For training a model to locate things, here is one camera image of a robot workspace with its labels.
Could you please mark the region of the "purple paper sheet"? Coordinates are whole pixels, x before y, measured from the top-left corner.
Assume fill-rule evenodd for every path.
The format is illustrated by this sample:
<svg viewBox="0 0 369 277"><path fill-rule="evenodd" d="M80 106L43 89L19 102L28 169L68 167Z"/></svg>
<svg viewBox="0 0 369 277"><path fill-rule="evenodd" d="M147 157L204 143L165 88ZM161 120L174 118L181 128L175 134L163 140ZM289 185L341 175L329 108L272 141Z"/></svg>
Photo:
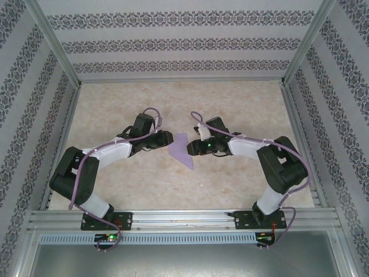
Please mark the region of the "purple paper sheet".
<svg viewBox="0 0 369 277"><path fill-rule="evenodd" d="M169 155L190 170L194 170L192 156L187 152L187 145L189 143L187 133L174 134L173 139L174 141L168 146Z"/></svg>

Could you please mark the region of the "grey metal sheet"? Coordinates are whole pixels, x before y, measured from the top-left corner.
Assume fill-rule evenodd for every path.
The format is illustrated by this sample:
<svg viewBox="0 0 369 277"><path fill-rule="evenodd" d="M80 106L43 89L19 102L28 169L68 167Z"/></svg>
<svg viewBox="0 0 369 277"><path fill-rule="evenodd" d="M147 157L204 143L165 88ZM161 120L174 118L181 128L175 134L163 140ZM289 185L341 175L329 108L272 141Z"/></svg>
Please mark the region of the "grey metal sheet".
<svg viewBox="0 0 369 277"><path fill-rule="evenodd" d="M253 245L42 245L30 277L341 277L333 255L259 250Z"/></svg>

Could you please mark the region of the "aluminium rear rail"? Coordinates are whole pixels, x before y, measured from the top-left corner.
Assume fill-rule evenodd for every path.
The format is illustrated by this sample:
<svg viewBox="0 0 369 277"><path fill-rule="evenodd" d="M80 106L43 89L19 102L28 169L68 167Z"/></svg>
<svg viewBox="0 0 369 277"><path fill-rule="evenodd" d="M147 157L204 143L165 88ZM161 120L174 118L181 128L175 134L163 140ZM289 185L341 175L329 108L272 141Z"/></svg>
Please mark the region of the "aluminium rear rail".
<svg viewBox="0 0 369 277"><path fill-rule="evenodd" d="M176 83L176 82L219 82L219 81L278 81L282 77L181 77L181 78L121 78L121 79L94 79L81 80L81 84L108 84L108 83Z"/></svg>

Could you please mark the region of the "aluminium mounting rail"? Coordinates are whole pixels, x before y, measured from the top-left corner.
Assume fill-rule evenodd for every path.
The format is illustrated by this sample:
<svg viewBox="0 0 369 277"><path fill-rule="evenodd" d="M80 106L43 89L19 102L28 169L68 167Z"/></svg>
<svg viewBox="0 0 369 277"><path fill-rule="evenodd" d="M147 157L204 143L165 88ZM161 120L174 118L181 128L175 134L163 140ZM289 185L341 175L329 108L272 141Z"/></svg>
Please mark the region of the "aluminium mounting rail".
<svg viewBox="0 0 369 277"><path fill-rule="evenodd" d="M282 221L291 231L341 230L342 224L335 208L298 208L296 212L283 209ZM208 210L133 210L128 220L132 232L211 232L233 231L241 218L230 216L231 209ZM33 211L27 231L39 233L80 232L80 211Z"/></svg>

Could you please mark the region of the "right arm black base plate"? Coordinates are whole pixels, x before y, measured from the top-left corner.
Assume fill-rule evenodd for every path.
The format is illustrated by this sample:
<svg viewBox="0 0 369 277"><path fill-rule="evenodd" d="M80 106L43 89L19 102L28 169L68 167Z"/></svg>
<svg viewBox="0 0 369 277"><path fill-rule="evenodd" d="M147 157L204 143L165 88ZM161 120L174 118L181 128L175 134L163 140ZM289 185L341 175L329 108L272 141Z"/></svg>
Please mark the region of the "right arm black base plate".
<svg viewBox="0 0 369 277"><path fill-rule="evenodd" d="M282 210L277 210L271 215L254 216L254 211L234 211L228 212L227 216L234 219L235 228L237 230L256 230L256 229L286 229L287 223L285 214Z"/></svg>

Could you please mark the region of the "aluminium side rail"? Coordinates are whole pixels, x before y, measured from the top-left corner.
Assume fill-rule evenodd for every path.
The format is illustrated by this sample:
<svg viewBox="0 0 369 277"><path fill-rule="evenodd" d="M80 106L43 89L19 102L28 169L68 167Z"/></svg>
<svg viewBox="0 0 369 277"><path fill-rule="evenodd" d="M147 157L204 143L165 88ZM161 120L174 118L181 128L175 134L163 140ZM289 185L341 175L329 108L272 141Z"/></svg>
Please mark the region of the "aluminium side rail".
<svg viewBox="0 0 369 277"><path fill-rule="evenodd" d="M295 102L293 101L292 94L288 87L286 87L283 83L280 84L281 94L285 103L285 107L287 109L287 113L289 116L289 120L291 123L291 128L293 134L295 136L295 140L298 146L299 153L305 158L308 165L311 168L310 174L310 190L313 196L313 201L315 207L327 208L329 205L326 202L321 183L319 180L319 176L315 170L314 161L312 159L310 149L308 147L308 141L306 140L306 136L303 129L303 124L301 123L298 110L296 109Z"/></svg>
<svg viewBox="0 0 369 277"><path fill-rule="evenodd" d="M58 143L57 143L57 147L55 149L55 153L52 159L52 164L51 164L51 168L48 171L48 175L47 175L47 179L44 185L44 189L43 189L43 193L39 202L39 207L37 208L38 211L42 211L48 208L48 199L50 197L50 187L49 187L49 182L51 180L51 177L53 175L53 172L55 171L57 165L58 165L58 161L60 159L60 156L62 155L62 151L63 148L66 144L68 135L69 135L69 131L70 131L70 127L71 127L71 122L73 121L73 115L76 109L76 105L78 102L78 97L80 95L80 91L81 91L81 87L82 85L80 85L78 88L76 88L73 92L73 95L70 98L69 101L69 105L67 107L67 111L65 114L65 117L63 119L63 124L62 124L62 129L61 132L59 134L58 137Z"/></svg>

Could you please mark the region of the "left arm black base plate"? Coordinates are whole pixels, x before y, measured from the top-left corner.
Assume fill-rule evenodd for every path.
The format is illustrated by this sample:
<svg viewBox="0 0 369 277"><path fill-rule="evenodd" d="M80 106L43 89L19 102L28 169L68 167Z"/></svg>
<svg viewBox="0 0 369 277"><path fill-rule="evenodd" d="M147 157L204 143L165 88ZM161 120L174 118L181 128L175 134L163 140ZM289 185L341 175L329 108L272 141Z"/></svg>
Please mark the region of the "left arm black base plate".
<svg viewBox="0 0 369 277"><path fill-rule="evenodd" d="M103 218L105 221L109 221L115 226L118 226L120 230L129 231L131 230L131 224L133 221L133 214L131 212L113 212L106 215ZM81 222L82 231L106 231L116 230L114 226L97 220L90 215L84 214Z"/></svg>

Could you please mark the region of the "aluminium frame post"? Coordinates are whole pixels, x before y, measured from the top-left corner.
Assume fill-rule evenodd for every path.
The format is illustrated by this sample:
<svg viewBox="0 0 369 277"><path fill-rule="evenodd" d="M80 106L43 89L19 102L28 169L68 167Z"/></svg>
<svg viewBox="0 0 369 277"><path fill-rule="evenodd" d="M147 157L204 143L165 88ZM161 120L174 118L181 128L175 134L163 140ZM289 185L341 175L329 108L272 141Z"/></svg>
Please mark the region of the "aluminium frame post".
<svg viewBox="0 0 369 277"><path fill-rule="evenodd" d="M81 80L77 76L77 73L68 59L68 56L59 41L55 31L53 30L47 16L44 14L42 7L38 3L37 0L24 0L24 3L32 15L33 19L36 21L39 26L43 36L45 37L47 43L51 47L58 61L60 62L63 70L67 74L69 80L73 83L75 87L81 86Z"/></svg>
<svg viewBox="0 0 369 277"><path fill-rule="evenodd" d="M287 67L285 75L281 79L281 85L286 86L291 82L336 1L337 0L322 0L321 5L317 10L305 36L303 37L298 49L296 50L296 53Z"/></svg>

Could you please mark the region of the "aluminium frame bar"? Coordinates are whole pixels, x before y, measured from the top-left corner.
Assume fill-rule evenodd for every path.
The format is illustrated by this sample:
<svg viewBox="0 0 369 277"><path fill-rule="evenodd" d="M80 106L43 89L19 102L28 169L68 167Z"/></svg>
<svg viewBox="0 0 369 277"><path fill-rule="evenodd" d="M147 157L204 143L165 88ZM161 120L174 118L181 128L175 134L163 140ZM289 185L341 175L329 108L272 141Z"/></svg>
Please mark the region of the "aluminium frame bar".
<svg viewBox="0 0 369 277"><path fill-rule="evenodd" d="M30 277L39 247L40 234L27 231L11 277Z"/></svg>
<svg viewBox="0 0 369 277"><path fill-rule="evenodd" d="M339 258L336 258L341 277L360 277L348 241L343 231L336 231L336 243L340 249Z"/></svg>

